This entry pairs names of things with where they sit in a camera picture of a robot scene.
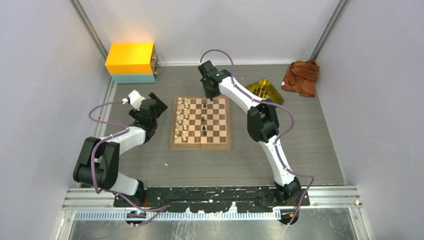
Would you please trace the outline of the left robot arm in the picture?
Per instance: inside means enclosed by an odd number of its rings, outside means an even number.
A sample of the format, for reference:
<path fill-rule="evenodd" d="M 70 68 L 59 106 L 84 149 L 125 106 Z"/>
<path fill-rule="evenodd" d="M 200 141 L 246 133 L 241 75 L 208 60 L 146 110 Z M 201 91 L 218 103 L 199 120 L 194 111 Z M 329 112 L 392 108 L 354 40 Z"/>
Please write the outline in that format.
<path fill-rule="evenodd" d="M 146 200 L 144 184 L 119 172 L 120 156 L 150 141 L 158 128 L 158 118 L 168 107 L 155 93 L 150 92 L 145 98 L 137 90 L 131 91 L 120 103 L 131 105 L 128 114 L 134 123 L 110 136 L 86 138 L 73 171 L 73 179 L 97 190 L 126 195 L 126 200 L 138 207 Z"/>

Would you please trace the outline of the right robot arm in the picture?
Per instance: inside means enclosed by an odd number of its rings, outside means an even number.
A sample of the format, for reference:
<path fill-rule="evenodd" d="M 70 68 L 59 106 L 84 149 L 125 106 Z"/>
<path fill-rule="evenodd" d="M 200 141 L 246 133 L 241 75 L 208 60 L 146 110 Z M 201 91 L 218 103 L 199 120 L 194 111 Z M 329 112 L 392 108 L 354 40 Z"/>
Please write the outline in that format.
<path fill-rule="evenodd" d="M 276 194 L 283 205 L 291 205 L 300 192 L 301 184 L 285 156 L 279 139 L 277 104 L 263 100 L 242 86 L 232 74 L 218 70 L 211 61 L 198 66 L 205 96 L 213 99 L 224 95 L 236 103 L 245 113 L 250 138 L 263 149 L 271 166 Z"/>

